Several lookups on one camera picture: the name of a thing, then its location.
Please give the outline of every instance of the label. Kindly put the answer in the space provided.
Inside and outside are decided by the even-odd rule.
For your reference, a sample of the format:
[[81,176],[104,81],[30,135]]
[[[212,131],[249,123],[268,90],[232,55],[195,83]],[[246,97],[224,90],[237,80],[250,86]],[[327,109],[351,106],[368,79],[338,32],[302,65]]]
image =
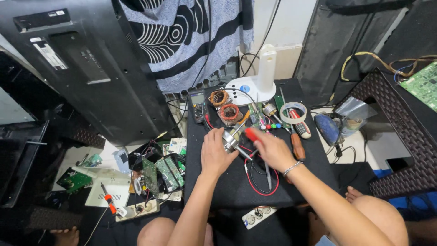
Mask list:
[[245,93],[248,93],[250,91],[250,87],[248,85],[242,85],[240,87],[240,90],[244,91]]
[[38,44],[33,44],[33,46],[40,52],[40,54],[48,61],[48,63],[54,67],[56,70],[67,69],[68,67],[59,59],[58,55],[53,51],[48,43],[45,43],[43,47]]
[[33,42],[39,42],[39,41],[41,41],[41,38],[32,38],[32,39],[30,39],[30,41],[33,43]]

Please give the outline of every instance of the patterned cloth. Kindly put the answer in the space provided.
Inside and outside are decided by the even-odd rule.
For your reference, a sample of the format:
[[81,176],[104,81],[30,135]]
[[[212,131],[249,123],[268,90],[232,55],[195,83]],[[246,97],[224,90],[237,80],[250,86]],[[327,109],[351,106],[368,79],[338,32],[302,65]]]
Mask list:
[[120,0],[162,92],[181,92],[209,78],[253,41],[254,0]]

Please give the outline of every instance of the screwdriver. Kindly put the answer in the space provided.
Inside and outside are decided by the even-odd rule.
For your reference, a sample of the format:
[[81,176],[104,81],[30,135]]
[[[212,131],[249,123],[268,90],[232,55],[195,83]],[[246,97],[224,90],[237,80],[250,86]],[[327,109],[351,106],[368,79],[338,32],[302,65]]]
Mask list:
[[[279,89],[281,91],[282,100],[285,103],[285,98],[284,98],[284,93],[282,92],[282,88],[280,87]],[[304,162],[305,150],[303,149],[302,142],[300,141],[300,137],[296,133],[295,129],[293,128],[293,125],[291,125],[290,130],[291,130],[291,144],[293,145],[293,153],[295,154],[298,161]]]
[[108,205],[109,205],[109,208],[111,209],[112,214],[115,214],[117,212],[117,209],[115,208],[114,202],[112,201],[112,196],[110,194],[108,194],[103,183],[101,182],[100,184],[102,184],[101,187],[103,189],[103,193],[105,193],[104,198],[108,202]]

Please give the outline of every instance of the black table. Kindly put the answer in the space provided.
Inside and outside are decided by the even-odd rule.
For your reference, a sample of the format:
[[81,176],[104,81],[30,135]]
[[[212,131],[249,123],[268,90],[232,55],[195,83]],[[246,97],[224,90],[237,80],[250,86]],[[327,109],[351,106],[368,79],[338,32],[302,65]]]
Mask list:
[[[284,97],[287,102],[304,102],[304,95],[297,79],[276,80],[276,94],[280,95],[279,87],[284,91]],[[208,93],[217,88],[208,88],[205,91]],[[240,107],[241,111],[247,110],[247,106]],[[317,134],[316,124],[312,117],[307,115],[305,120],[312,132],[311,138],[302,140],[302,145],[305,148],[306,161],[305,166],[319,179],[326,183],[334,190],[338,190],[337,182],[332,174],[329,166],[328,158],[326,157],[319,135]],[[220,119],[214,120],[214,127],[223,126]],[[197,177],[201,173],[201,147],[203,137],[208,133],[206,126],[195,123],[191,111],[188,111],[188,127],[187,127],[187,160],[186,160],[186,176],[185,176],[185,193],[184,201],[193,191]],[[272,134],[285,140],[291,148],[290,134],[284,129],[273,129]],[[245,140],[242,144],[254,150],[250,141]],[[253,178],[258,186],[263,190],[268,190],[267,179],[265,175],[253,172]],[[276,186],[276,176],[272,176],[272,188]],[[271,196],[261,196],[257,194],[249,184],[244,170],[244,159],[241,155],[229,166],[225,173],[219,178],[217,186],[212,197],[212,208],[252,208],[260,205],[270,205],[276,207],[289,207],[302,204],[305,202],[303,196],[299,193],[296,187],[288,184],[285,179],[279,175],[279,187]]]

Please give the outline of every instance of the roll of tape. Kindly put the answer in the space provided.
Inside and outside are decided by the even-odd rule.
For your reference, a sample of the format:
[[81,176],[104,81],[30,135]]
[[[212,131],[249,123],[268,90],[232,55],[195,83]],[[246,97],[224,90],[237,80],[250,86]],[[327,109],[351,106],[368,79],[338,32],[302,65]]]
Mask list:
[[[288,109],[300,109],[303,112],[303,115],[297,119],[292,119],[288,116]],[[282,112],[287,111],[287,116],[285,116]],[[299,102],[287,102],[281,107],[281,110],[279,111],[279,116],[281,117],[281,120],[288,124],[299,124],[302,121],[306,119],[306,107],[305,105],[299,103]]]

